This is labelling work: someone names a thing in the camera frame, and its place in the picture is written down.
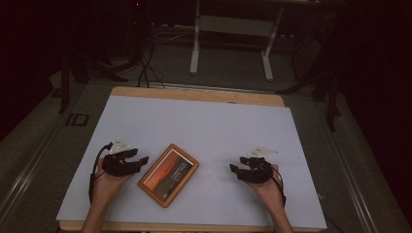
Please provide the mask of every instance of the hand-mounted device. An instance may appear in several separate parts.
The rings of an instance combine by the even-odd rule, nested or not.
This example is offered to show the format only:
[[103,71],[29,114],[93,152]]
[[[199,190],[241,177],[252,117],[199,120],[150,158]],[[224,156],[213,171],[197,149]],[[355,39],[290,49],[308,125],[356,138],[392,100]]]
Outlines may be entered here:
[[[107,154],[103,158],[103,173],[100,174],[98,177],[95,176],[97,164],[100,158],[101,153],[103,150],[108,150],[109,154]],[[133,157],[137,154],[137,149],[132,149],[130,145],[126,144],[125,142],[121,141],[119,138],[115,141],[115,143],[110,143],[104,146],[100,152],[96,156],[96,160],[94,161],[93,170],[90,174],[90,181],[88,185],[88,198],[90,203],[93,197],[93,189],[94,189],[94,181],[98,179],[104,173],[108,173],[114,177],[124,177],[127,175],[135,174],[140,172],[142,166],[146,165],[149,161],[149,157],[146,156],[141,158],[139,161],[135,162],[126,162],[126,158]]]
[[[272,167],[272,165],[263,157],[240,157],[240,162],[242,164],[248,165],[250,170],[246,169],[239,169],[237,166],[233,164],[229,164],[230,171],[237,175],[237,179],[247,182],[247,183],[265,183],[271,179],[276,186],[279,188],[279,191],[282,193],[282,199],[284,206],[286,204],[286,196],[284,194],[284,184],[281,174]],[[277,182],[273,178],[273,171],[275,171],[280,179],[281,183]]]

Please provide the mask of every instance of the desk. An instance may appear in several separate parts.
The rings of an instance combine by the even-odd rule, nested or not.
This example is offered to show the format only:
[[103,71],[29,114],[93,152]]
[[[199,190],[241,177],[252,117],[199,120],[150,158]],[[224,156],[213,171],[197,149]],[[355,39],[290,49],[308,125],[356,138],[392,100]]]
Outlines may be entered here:
[[272,68],[269,61],[269,53],[272,50],[273,43],[275,41],[279,25],[284,14],[286,7],[309,7],[316,9],[317,11],[336,11],[343,5],[342,2],[338,4],[331,4],[332,1],[308,1],[308,0],[261,0],[261,2],[270,2],[277,4],[279,10],[276,13],[276,19],[274,21],[266,20],[252,20],[244,18],[233,17],[215,17],[205,16],[200,12],[200,2],[196,1],[195,9],[195,21],[194,21],[194,43],[193,51],[191,54],[189,72],[193,75],[197,74],[198,59],[200,54],[199,47],[199,33],[201,30],[214,31],[223,33],[235,33],[252,36],[267,37],[268,42],[264,50],[261,51],[261,59],[263,64],[264,75],[267,81],[273,81]]
[[[112,204],[106,230],[270,231],[267,212],[228,168],[257,146],[283,153],[268,161],[280,165],[287,183],[286,211],[292,226],[299,231],[326,228],[292,115],[283,106],[282,98],[275,95],[114,88],[60,208],[60,227],[81,229],[88,211],[87,177],[96,150],[124,136],[139,149],[138,158],[148,155],[150,161]],[[263,123],[269,119],[274,123]],[[171,206],[163,209],[137,182],[170,143],[196,158],[200,167]]]

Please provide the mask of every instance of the white paper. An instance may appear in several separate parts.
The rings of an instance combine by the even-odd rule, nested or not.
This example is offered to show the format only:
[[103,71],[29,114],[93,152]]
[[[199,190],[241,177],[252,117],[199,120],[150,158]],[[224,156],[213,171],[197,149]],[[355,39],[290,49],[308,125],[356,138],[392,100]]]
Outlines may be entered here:
[[[58,220],[86,218],[88,178],[95,156],[117,137],[139,149],[135,160],[150,159],[125,184],[106,215],[108,221],[271,226],[253,191],[229,169],[229,163],[242,167],[240,156],[263,147],[281,151],[266,160],[280,166],[292,226],[326,228],[290,109],[121,96],[109,98]],[[172,143],[200,166],[164,209],[137,183]]]

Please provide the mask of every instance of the gray floor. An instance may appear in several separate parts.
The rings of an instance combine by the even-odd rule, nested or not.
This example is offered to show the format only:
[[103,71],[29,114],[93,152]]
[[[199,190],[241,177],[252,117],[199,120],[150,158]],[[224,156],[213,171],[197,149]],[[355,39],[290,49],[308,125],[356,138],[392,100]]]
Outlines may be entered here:
[[[185,40],[180,42],[155,45],[151,64],[156,74],[160,76],[159,72],[163,73],[162,81],[167,88],[208,86],[274,94],[274,90],[295,83],[291,54],[284,50],[274,50],[270,55],[275,76],[271,83],[264,79],[259,50],[223,50],[205,46],[200,51],[198,74],[190,75],[191,47]],[[140,70],[136,68],[122,75],[130,79],[128,85],[136,84]],[[153,73],[149,72],[149,75],[150,80],[155,80]],[[6,200],[15,179],[30,158],[36,154],[43,157],[37,169],[32,171],[34,176],[28,179],[24,195],[16,200],[7,217],[2,218],[5,224],[0,232],[55,231],[58,226],[55,217],[65,191],[111,89],[120,84],[124,83],[93,78],[88,85],[72,85],[73,100],[68,114],[89,115],[87,126],[64,125],[68,114],[59,116],[59,99],[48,97],[3,140],[0,147],[2,200]],[[328,219],[327,230],[323,232],[339,232],[336,226],[343,232],[412,232],[344,96],[338,97],[337,107],[341,116],[335,119],[336,132],[332,133],[325,123],[326,102],[313,102],[310,98],[312,89],[313,86],[309,86],[283,98],[292,110]],[[48,133],[53,133],[51,140],[45,141]]]

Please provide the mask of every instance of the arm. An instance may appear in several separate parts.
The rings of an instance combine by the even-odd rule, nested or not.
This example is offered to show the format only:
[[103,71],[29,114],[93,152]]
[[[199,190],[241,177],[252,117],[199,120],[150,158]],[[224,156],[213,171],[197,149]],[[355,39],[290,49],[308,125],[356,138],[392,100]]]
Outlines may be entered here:
[[103,158],[98,162],[96,179],[94,180],[93,201],[86,221],[82,228],[82,233],[102,232],[102,227],[107,210],[112,201],[118,195],[121,187],[131,177],[114,177],[105,173],[102,169]]
[[[277,171],[279,170],[278,165],[272,164],[272,167]],[[281,183],[277,173],[273,173],[273,178],[278,183]],[[254,192],[257,194],[257,197],[269,212],[272,218],[274,231],[276,233],[293,232],[292,226],[289,223],[283,206],[282,194],[278,186],[272,180],[269,180],[266,183],[247,184],[254,190]]]

